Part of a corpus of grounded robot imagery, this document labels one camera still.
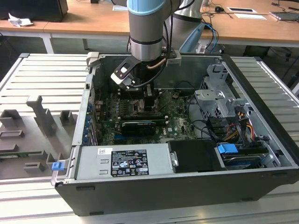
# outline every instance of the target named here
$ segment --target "gray floor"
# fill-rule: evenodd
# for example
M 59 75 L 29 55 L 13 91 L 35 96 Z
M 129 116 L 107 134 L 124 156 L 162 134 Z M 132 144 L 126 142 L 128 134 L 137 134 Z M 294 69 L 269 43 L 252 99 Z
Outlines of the gray floor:
M 52 45 L 55 53 L 58 54 L 86 54 L 81 39 L 61 39 L 53 38 Z M 10 47 L 8 42 L 0 46 L 0 78 L 4 77 L 11 65 L 17 59 L 19 53 L 46 53 L 45 46 L 41 38 L 35 37 L 10 37 L 9 42 L 16 49 L 17 53 Z M 123 53 L 126 51 L 127 41 L 114 40 L 88 40 L 89 51 L 99 51 L 102 53 Z M 231 56 L 242 56 L 245 46 L 225 45 L 225 53 Z M 299 49 L 290 49 L 292 56 L 288 62 L 285 61 L 286 50 L 282 48 L 272 48 L 268 55 L 263 58 L 264 62 L 279 76 L 282 77 L 288 67 L 299 55 Z M 299 60 L 289 71 L 284 82 L 288 82 L 292 75 L 299 71 Z

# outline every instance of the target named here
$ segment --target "wooden tabletop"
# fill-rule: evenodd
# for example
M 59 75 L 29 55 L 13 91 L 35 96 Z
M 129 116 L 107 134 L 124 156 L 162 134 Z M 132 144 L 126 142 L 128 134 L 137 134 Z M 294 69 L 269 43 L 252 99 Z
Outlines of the wooden tabletop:
M 282 11 L 272 6 L 275 0 L 213 0 L 221 4 L 226 12 L 227 7 L 247 7 L 258 14 L 269 14 L 270 11 Z M 128 12 L 113 11 L 113 5 L 108 2 L 91 4 L 89 0 L 67 0 L 69 11 L 63 22 L 34 21 L 34 26 L 17 28 L 8 21 L 0 21 L 1 30 L 32 31 L 47 33 L 97 34 L 97 35 L 129 35 Z M 295 2 L 280 1 L 280 5 L 289 11 L 288 7 L 299 8 Z M 214 13 L 210 7 L 202 7 L 201 11 Z M 267 20 L 239 19 L 234 14 L 214 14 L 213 27 L 219 33 L 220 40 L 239 40 L 256 42 L 299 43 L 299 23 L 277 22 L 272 15 L 264 15 Z M 204 30 L 203 39 L 212 37 L 210 30 Z
M 215 4 L 221 4 L 225 11 L 227 7 L 252 8 L 257 14 L 269 14 L 269 12 L 282 12 L 282 9 L 271 5 L 275 0 L 213 0 Z M 280 6 L 286 11 L 288 7 L 299 8 L 299 3 L 280 1 Z M 202 7 L 201 11 L 213 12 L 215 6 Z M 279 21 L 272 15 L 263 15 L 267 20 L 239 19 L 234 14 L 215 14 L 212 18 L 214 29 L 222 40 L 245 40 L 257 42 L 288 42 L 299 43 L 299 23 Z M 210 22 L 208 16 L 203 16 L 206 22 Z M 204 30 L 203 38 L 211 38 L 211 31 Z
M 24 31 L 24 32 L 43 32 L 47 21 L 33 21 L 33 26 L 15 27 L 8 20 L 0 20 L 0 32 L 5 31 Z

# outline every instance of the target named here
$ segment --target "yellow wire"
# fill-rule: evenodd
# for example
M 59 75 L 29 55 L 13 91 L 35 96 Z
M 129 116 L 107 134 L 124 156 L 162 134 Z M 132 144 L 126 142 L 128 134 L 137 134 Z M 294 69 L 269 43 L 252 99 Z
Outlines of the yellow wire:
M 230 136 L 228 136 L 226 139 L 224 139 L 225 141 L 230 140 L 231 138 L 235 137 L 238 134 L 238 131 L 235 131 L 234 133 L 232 133 Z

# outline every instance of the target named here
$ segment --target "wooden desk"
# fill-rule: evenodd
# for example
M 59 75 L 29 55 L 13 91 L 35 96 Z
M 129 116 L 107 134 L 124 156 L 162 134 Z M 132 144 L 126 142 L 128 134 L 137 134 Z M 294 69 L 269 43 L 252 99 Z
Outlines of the wooden desk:
M 272 0 L 213 0 L 221 4 L 227 12 L 227 7 L 253 8 L 259 14 L 270 11 L 282 11 L 272 6 Z M 280 2 L 287 11 L 288 7 L 299 7 L 295 2 Z M 128 12 L 112 11 L 113 5 L 108 2 L 91 4 L 90 1 L 68 0 L 69 11 L 63 22 L 34 21 L 34 26 L 17 28 L 8 21 L 0 21 L 0 32 L 10 36 L 41 37 L 48 53 L 54 53 L 51 38 L 79 38 L 87 47 L 86 39 L 116 39 L 124 40 L 129 35 Z M 214 11 L 214 6 L 203 7 L 204 11 Z M 267 20 L 239 19 L 231 14 L 215 14 L 212 18 L 213 27 L 219 33 L 218 43 L 299 47 L 299 23 L 277 22 L 272 15 L 264 15 Z M 204 30 L 201 42 L 208 43 L 212 37 L 210 30 Z
M 227 7 L 252 8 L 257 14 L 269 12 L 282 12 L 282 9 L 271 5 L 272 0 L 214 0 L 213 3 L 221 4 L 227 13 Z M 299 3 L 280 1 L 281 7 L 290 11 L 288 7 L 299 7 Z M 202 7 L 201 11 L 214 11 L 215 6 Z M 212 18 L 213 27 L 219 33 L 219 42 L 226 44 L 245 44 L 262 46 L 297 46 L 299 47 L 299 23 L 279 21 L 272 15 L 264 15 L 267 20 L 239 19 L 234 14 L 215 14 Z M 210 39 L 211 31 L 204 30 L 202 39 Z

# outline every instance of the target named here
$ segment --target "white table leg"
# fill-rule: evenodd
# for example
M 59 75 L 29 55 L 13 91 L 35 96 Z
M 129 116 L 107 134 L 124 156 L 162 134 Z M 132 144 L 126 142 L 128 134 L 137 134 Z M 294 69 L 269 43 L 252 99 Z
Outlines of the white table leg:
M 84 47 L 84 49 L 85 50 L 89 50 L 87 40 L 86 39 L 82 39 L 82 40 L 83 40 L 83 47 Z
M 48 54 L 54 54 L 54 50 L 51 43 L 51 35 L 47 33 L 40 34 L 40 37 L 43 39 L 43 43 L 46 47 Z

